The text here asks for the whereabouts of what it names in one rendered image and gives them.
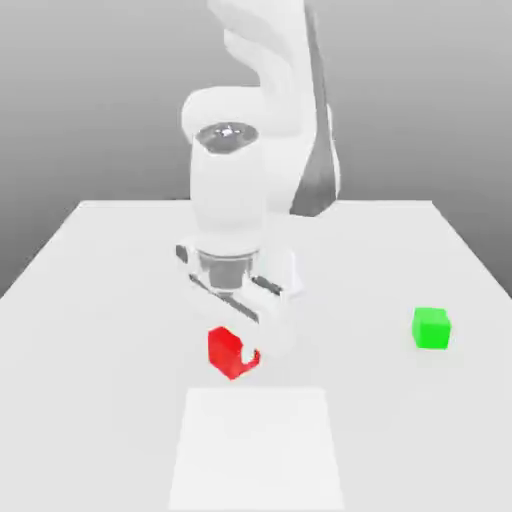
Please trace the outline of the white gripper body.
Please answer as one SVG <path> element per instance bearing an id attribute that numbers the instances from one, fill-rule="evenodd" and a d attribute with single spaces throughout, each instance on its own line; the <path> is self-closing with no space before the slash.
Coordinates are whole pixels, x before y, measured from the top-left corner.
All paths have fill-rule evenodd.
<path id="1" fill-rule="evenodd" d="M 234 290 L 215 289 L 205 277 L 186 274 L 186 296 L 192 308 L 212 326 L 258 326 L 283 319 L 289 309 L 286 296 L 279 296 L 243 277 Z"/>

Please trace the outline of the small red cube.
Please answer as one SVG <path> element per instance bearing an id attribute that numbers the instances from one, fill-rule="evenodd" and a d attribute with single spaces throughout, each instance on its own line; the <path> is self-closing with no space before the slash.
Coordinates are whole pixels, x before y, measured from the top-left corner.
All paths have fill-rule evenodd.
<path id="1" fill-rule="evenodd" d="M 260 364 L 258 350 L 243 362 L 243 348 L 241 339 L 225 327 L 216 327 L 208 332 L 208 360 L 229 380 L 236 380 Z"/>

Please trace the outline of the small green cube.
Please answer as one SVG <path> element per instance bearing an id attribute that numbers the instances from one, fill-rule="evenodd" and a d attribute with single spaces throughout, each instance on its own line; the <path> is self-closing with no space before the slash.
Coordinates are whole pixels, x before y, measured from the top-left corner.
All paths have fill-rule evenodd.
<path id="1" fill-rule="evenodd" d="M 445 309 L 418 307 L 412 319 L 412 336 L 420 349 L 446 350 L 451 336 L 451 321 Z"/>

